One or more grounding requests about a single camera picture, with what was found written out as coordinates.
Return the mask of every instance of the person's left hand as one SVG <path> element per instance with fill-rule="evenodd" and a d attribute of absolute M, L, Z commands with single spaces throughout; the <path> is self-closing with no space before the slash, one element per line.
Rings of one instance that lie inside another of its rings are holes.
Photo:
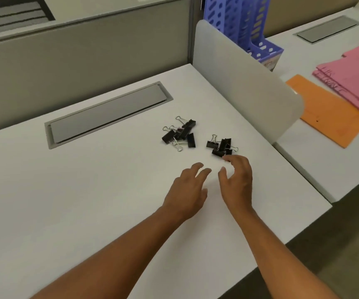
<path fill-rule="evenodd" d="M 162 208 L 178 215 L 182 221 L 195 216 L 207 199 L 207 189 L 202 187 L 211 169 L 204 169 L 196 176 L 203 166 L 196 163 L 190 169 L 183 170 L 164 199 Z"/>

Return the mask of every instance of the plastic file organizer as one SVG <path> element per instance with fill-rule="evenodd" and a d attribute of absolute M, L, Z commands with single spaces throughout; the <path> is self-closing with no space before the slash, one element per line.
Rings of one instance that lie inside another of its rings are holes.
<path fill-rule="evenodd" d="M 204 19 L 273 70 L 283 49 L 263 35 L 269 3 L 270 0 L 206 0 Z"/>

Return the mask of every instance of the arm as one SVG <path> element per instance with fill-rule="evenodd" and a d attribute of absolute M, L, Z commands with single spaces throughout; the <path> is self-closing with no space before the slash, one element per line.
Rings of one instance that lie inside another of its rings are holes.
<path fill-rule="evenodd" d="M 74 267 L 33 299 L 125 299 L 153 256 L 207 198 L 202 186 L 211 169 L 194 164 L 176 178 L 162 207 L 102 250 Z"/>
<path fill-rule="evenodd" d="M 274 299 L 339 299 L 311 273 L 258 217 L 252 207 L 252 169 L 243 156 L 224 156 L 235 168 L 218 174 L 224 199 L 239 224 Z"/>

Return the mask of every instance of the orange folder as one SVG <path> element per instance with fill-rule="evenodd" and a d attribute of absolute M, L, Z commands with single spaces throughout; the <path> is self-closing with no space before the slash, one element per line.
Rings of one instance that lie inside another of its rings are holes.
<path fill-rule="evenodd" d="M 305 110 L 301 117 L 304 122 L 343 148 L 359 134 L 359 110 L 349 102 L 301 75 L 286 83 L 304 99 Z"/>

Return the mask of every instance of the gray carpet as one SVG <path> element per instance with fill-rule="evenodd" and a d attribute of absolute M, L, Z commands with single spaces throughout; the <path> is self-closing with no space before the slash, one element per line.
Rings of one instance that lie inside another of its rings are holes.
<path fill-rule="evenodd" d="M 341 298 L 359 299 L 359 186 L 287 246 Z M 220 299 L 240 298 L 271 298 L 258 269 Z"/>

